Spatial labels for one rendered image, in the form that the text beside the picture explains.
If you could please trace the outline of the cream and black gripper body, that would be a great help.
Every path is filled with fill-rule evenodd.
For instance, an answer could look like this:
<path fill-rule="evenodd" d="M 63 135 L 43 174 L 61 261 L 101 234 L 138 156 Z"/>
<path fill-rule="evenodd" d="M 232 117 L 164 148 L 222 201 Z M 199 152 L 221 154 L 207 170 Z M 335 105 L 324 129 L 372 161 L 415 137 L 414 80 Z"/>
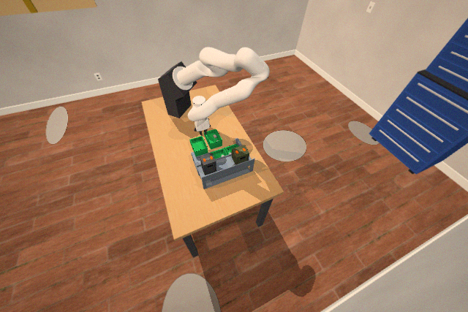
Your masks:
<path fill-rule="evenodd" d="M 195 121 L 195 124 L 196 124 L 195 127 L 196 127 L 197 132 L 210 128 L 210 123 L 209 123 L 208 118 L 206 118 L 204 121 Z"/>

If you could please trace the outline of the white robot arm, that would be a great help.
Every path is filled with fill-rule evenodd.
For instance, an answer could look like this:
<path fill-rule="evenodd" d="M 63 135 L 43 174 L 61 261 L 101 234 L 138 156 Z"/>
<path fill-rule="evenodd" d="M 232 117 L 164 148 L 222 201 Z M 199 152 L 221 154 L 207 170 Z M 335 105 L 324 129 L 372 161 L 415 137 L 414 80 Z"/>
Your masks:
<path fill-rule="evenodd" d="M 268 65 L 252 49 L 243 47 L 236 55 L 205 47 L 200 52 L 199 61 L 188 67 L 178 66 L 173 70 L 173 80 L 182 90 L 189 90 L 194 81 L 205 76 L 222 77 L 228 71 L 240 72 L 245 69 L 252 75 L 250 78 L 241 80 L 237 85 L 214 94 L 207 101 L 203 96 L 194 97 L 193 107 L 188 113 L 189 120 L 204 121 L 219 108 L 247 99 L 254 88 L 268 78 L 270 74 Z"/>

